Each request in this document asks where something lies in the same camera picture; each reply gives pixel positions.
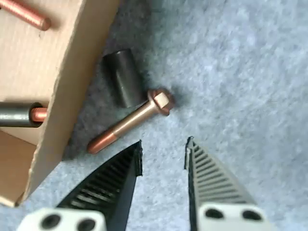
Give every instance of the cardboard edge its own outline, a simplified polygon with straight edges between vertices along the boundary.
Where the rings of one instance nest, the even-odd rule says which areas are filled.
[[[15,203],[14,206],[21,204],[25,199],[27,199],[27,198],[29,197],[29,195],[30,195],[30,194],[36,189],[36,187],[37,187],[37,186],[35,186],[35,188],[33,188],[33,185],[32,185],[32,182],[31,182],[31,180],[32,180],[32,174],[33,174],[33,171],[32,171],[32,170],[33,170],[33,168],[35,167],[35,165],[36,165],[36,163],[37,163],[37,157],[38,157],[38,155],[41,154],[41,151],[42,151],[42,149],[43,149],[42,144],[43,144],[43,142],[44,142],[44,140],[45,140],[45,135],[46,135],[47,128],[48,128],[48,126],[50,126],[50,125],[48,124],[48,122],[49,122],[49,119],[50,119],[50,116],[51,116],[51,115],[50,115],[50,112],[52,112],[52,110],[53,110],[53,108],[54,108],[54,101],[55,101],[55,96],[56,96],[56,93],[57,93],[57,90],[58,90],[58,87],[59,87],[59,86],[58,86],[58,85],[59,85],[59,80],[60,80],[60,78],[62,77],[63,70],[64,70],[64,66],[65,66],[66,61],[67,61],[67,59],[68,59],[68,55],[69,55],[69,53],[70,53],[70,51],[71,51],[72,42],[73,42],[73,40],[74,40],[74,38],[75,38],[75,36],[76,36],[76,33],[77,33],[77,27],[78,27],[78,25],[79,25],[79,23],[80,23],[80,19],[81,19],[81,17],[82,17],[82,13],[83,13],[83,11],[85,10],[85,5],[87,4],[88,1],[91,1],[91,0],[85,0],[85,1],[83,1],[83,2],[82,2],[82,5],[81,5],[80,8],[79,8],[79,12],[78,12],[76,21],[75,21],[74,26],[73,26],[73,32],[72,32],[71,38],[70,38],[70,40],[69,40],[68,46],[67,46],[67,48],[66,48],[65,55],[64,55],[64,59],[63,59],[63,61],[62,61],[62,63],[61,63],[61,69],[60,69],[59,75],[57,76],[56,81],[55,81],[55,84],[54,84],[54,91],[53,91],[51,100],[50,100],[50,102],[49,102],[48,116],[47,116],[47,118],[46,118],[46,123],[45,123],[45,125],[44,125],[45,127],[44,127],[44,129],[43,129],[43,131],[42,131],[42,133],[41,133],[41,137],[40,137],[40,139],[39,139],[37,148],[36,148],[36,150],[35,150],[35,152],[34,152],[34,155],[33,155],[33,160],[32,160],[32,162],[31,162],[31,167],[30,167],[30,169],[29,169],[29,177],[28,177],[28,181],[27,181],[27,184],[26,184],[26,189],[25,189],[25,192],[21,195],[20,199]],[[106,0],[106,1],[108,1],[109,4],[110,4],[110,7],[109,7],[109,8],[110,8],[110,9],[114,9],[114,12],[112,12],[113,15],[110,17],[110,18],[111,18],[111,22],[110,22],[110,24],[107,26],[107,31],[109,31],[109,28],[110,28],[110,26],[111,26],[111,23],[113,22],[113,19],[114,19],[115,15],[116,15],[116,12],[117,12],[118,7],[119,7],[119,0]],[[62,159],[62,154],[61,154],[61,158],[59,158],[59,160],[57,161],[57,164],[61,161],[61,159]]]
[[[41,132],[41,135],[40,135],[40,138],[39,138],[39,141],[38,141],[38,144],[37,144],[37,148],[36,148],[36,150],[33,153],[33,159],[32,159],[31,166],[30,166],[30,169],[29,169],[29,172],[28,172],[29,177],[28,177],[28,181],[27,181],[27,184],[26,184],[25,192],[19,198],[19,200],[16,202],[17,205],[22,203],[30,195],[29,192],[30,192],[30,189],[31,189],[32,169],[35,166],[36,160],[37,160],[37,156],[40,153],[40,150],[42,149],[42,143],[43,143],[44,138],[45,138],[46,127],[48,125],[48,121],[49,121],[49,117],[50,117],[50,111],[53,108],[53,104],[54,104],[54,100],[55,100],[55,95],[56,95],[56,92],[57,92],[57,89],[58,89],[59,79],[62,77],[62,71],[63,71],[64,65],[65,65],[66,59],[68,57],[68,53],[71,50],[72,40],[74,39],[74,37],[76,35],[77,25],[78,25],[78,23],[80,21],[80,18],[81,18],[82,12],[84,10],[85,4],[86,4],[86,1],[83,1],[81,6],[80,6],[80,8],[79,8],[79,12],[77,14],[76,21],[75,21],[74,26],[73,26],[73,33],[71,34],[71,37],[69,39],[68,46],[66,47],[66,50],[65,50],[65,53],[64,53],[64,58],[63,58],[63,61],[61,63],[61,68],[60,68],[59,74],[58,74],[58,76],[57,76],[57,78],[55,80],[54,86],[53,86],[53,93],[52,93],[51,99],[49,101],[49,105],[48,105],[48,109],[47,109],[47,117],[45,118],[45,123],[44,123],[45,127],[43,128],[43,130]]]

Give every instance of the metal tube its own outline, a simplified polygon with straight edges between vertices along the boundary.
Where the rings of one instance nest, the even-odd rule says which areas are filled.
[[[130,49],[104,56],[103,63],[109,71],[118,103],[122,107],[137,106],[147,100],[142,87],[142,77]]]
[[[0,127],[39,127],[47,116],[40,103],[0,102]]]
[[[115,142],[132,128],[144,122],[154,114],[169,115],[170,110],[174,106],[173,97],[166,89],[149,90],[149,101],[129,114],[120,122],[112,126],[100,136],[94,138],[88,144],[88,152],[91,154],[98,153],[101,149]]]
[[[41,15],[14,0],[0,0],[0,8],[3,8],[40,30],[48,30],[51,27],[51,20],[48,17]]]

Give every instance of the cardboard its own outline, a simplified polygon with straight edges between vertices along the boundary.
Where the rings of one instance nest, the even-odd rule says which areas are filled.
[[[0,10],[0,101],[40,102],[40,128],[0,128],[0,203],[17,206],[61,161],[119,0],[26,0],[40,31]]]

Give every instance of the copper bolt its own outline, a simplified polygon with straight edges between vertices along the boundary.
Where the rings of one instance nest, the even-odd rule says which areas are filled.
[[[51,20],[49,18],[14,0],[0,0],[0,8],[5,9],[40,30],[48,30],[51,27]]]
[[[149,101],[136,111],[103,132],[100,136],[91,140],[88,144],[88,152],[91,154],[98,153],[101,149],[115,142],[126,132],[141,124],[154,114],[160,113],[164,116],[168,116],[170,110],[174,106],[173,97],[166,89],[149,90],[148,99]]]
[[[46,107],[36,107],[31,110],[31,119],[34,122],[44,122],[47,116]]]

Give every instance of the metal sleeve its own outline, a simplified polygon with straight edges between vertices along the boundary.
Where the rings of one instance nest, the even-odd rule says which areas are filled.
[[[109,71],[121,107],[137,106],[147,100],[146,92],[142,89],[141,76],[130,49],[104,56],[103,64]]]
[[[42,122],[31,119],[31,110],[42,107],[40,103],[0,102],[0,127],[37,128]]]

